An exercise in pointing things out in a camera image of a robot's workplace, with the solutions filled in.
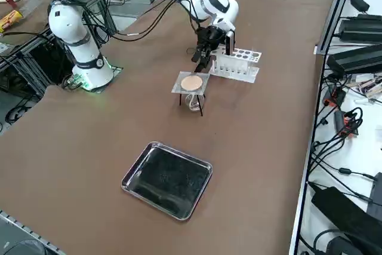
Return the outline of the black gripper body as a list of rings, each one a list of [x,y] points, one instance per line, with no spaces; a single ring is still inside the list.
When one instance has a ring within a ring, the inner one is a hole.
[[[226,32],[216,26],[199,27],[196,30],[196,35],[196,49],[201,51],[216,50],[218,45],[226,39]]]

